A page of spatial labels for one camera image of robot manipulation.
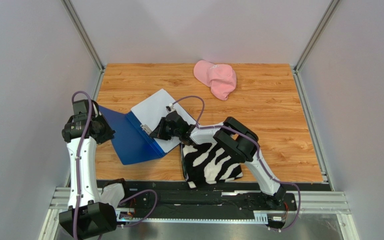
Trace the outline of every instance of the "zebra print pouch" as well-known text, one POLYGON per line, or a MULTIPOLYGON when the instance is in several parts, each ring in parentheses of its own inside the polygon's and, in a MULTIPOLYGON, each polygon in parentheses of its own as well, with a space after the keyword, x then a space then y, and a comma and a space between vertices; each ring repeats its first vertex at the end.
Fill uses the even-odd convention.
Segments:
POLYGON ((183 176, 191 189, 242 178, 241 165, 216 143, 181 145, 183 176))

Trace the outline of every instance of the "zebra print fabric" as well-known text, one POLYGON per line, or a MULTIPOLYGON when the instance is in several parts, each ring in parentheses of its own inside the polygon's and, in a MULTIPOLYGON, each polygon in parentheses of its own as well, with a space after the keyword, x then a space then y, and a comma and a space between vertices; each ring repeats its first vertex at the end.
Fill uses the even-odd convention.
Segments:
POLYGON ((233 161, 219 144, 182 145, 180 149, 184 179, 191 189, 243 176, 241 165, 233 161))

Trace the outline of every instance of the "baseball cap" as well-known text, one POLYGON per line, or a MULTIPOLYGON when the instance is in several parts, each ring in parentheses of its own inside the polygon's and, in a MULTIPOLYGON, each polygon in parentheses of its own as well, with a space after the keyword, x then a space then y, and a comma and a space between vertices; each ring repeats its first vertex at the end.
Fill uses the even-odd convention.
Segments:
POLYGON ((201 83, 211 88, 211 93, 220 100, 227 100, 228 95, 237 87, 237 74, 227 64, 214 64, 201 60, 193 68, 193 75, 201 83))

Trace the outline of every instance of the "sheet of paper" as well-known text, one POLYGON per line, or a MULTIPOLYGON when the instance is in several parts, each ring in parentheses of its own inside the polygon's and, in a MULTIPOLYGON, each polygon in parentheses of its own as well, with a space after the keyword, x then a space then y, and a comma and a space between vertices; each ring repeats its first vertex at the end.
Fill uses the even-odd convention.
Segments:
MULTIPOLYGON (((132 107, 131 111, 141 124, 147 125, 150 130, 153 131, 158 126, 158 123, 160 123, 161 118, 167 116, 166 106, 175 101, 176 100, 166 90, 160 89, 152 96, 132 107)), ((188 112, 178 103, 174 105, 174 108, 188 124, 196 123, 188 112)), ((165 153, 170 152, 180 144, 180 140, 177 137, 172 137, 171 140, 155 139, 155 141, 165 153)))

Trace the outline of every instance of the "cap brim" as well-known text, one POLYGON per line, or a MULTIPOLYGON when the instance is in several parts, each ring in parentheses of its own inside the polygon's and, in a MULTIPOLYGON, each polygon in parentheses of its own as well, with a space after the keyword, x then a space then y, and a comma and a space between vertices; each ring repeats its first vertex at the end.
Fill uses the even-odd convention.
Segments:
POLYGON ((212 66, 214 66, 214 63, 201 60, 197 62, 193 68, 193 75, 195 78, 198 79, 201 83, 205 84, 207 87, 210 87, 210 79, 208 78, 207 72, 212 66))

